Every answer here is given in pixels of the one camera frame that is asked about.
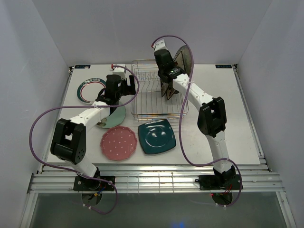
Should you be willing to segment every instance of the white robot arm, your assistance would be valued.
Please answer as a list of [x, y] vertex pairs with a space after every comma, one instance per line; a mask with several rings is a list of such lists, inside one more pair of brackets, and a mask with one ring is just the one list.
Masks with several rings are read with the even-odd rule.
[[[186, 94], [189, 83], [189, 77], [187, 74], [181, 74], [173, 80], [173, 88], [181, 92], [183, 95]], [[199, 88], [195, 83], [191, 83], [190, 90], [188, 94], [188, 100], [196, 107], [198, 111], [203, 106], [202, 104], [212, 103], [214, 97], [210, 96]], [[229, 158], [227, 146], [225, 142], [225, 132], [220, 131], [216, 134], [215, 137], [211, 135], [206, 135], [206, 138], [209, 142], [213, 160], [219, 158]], [[228, 171], [231, 168], [231, 163], [227, 160], [218, 161], [214, 165], [214, 169], [220, 173]]]
[[[185, 95], [190, 83], [189, 77], [180, 67], [175, 66], [165, 41], [156, 42], [153, 48], [161, 80]], [[212, 97], [192, 82], [190, 83], [188, 100], [194, 104], [199, 112], [198, 127], [209, 142], [213, 160], [228, 159], [224, 132], [227, 122], [224, 100], [221, 97]], [[214, 173], [222, 179], [222, 182], [235, 175], [234, 167], [227, 160], [218, 161], [213, 166]]]
[[116, 108], [96, 106], [118, 105], [123, 95], [135, 94], [134, 77], [129, 76], [130, 85], [123, 68], [114, 68], [112, 75], [107, 75], [106, 87], [102, 89], [92, 108], [86, 109], [68, 120], [58, 120], [51, 144], [51, 153], [71, 165], [74, 170], [89, 177], [98, 177], [99, 170], [86, 156], [86, 134], [102, 119], [111, 115]]

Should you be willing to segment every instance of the pink plate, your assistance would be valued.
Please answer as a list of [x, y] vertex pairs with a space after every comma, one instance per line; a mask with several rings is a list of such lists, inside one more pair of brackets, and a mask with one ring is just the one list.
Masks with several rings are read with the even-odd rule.
[[102, 153], [110, 160], [129, 158], [136, 150], [137, 139], [128, 127], [117, 126], [108, 130], [100, 141]]

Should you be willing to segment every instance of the plate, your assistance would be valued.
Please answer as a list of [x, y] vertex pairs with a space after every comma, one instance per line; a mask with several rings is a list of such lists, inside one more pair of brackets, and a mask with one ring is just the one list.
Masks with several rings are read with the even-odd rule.
[[136, 150], [137, 139], [128, 127], [117, 126], [108, 130], [100, 141], [102, 153], [110, 160], [129, 158]]
[[176, 146], [174, 132], [168, 120], [157, 120], [140, 125], [138, 136], [146, 154], [163, 153]]
[[192, 59], [189, 48], [186, 45], [180, 47], [173, 59], [176, 66], [186, 71], [186, 74], [189, 76], [192, 66]]
[[110, 116], [102, 119], [101, 122], [97, 124], [97, 126], [105, 129], [116, 127], [124, 121], [125, 115], [125, 106], [118, 107]]
[[81, 102], [91, 105], [96, 100], [100, 90], [103, 88], [105, 88], [104, 80], [96, 77], [90, 78], [80, 84], [77, 89], [77, 97]]

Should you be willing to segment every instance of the glass panel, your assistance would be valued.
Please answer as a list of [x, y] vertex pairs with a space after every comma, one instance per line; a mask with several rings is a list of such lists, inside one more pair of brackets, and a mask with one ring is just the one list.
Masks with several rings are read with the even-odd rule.
[[[111, 208], [114, 194], [104, 194], [99, 209]], [[39, 194], [31, 228], [285, 228], [275, 192], [242, 193], [232, 207], [212, 203], [210, 194], [119, 194], [116, 209], [109, 215], [84, 208], [81, 194]]]

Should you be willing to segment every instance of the dark plate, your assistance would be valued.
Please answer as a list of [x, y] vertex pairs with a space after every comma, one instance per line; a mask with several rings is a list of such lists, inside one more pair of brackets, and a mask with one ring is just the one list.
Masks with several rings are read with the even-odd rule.
[[159, 154], [176, 146], [174, 132], [168, 120], [157, 120], [138, 127], [139, 142], [146, 154]]

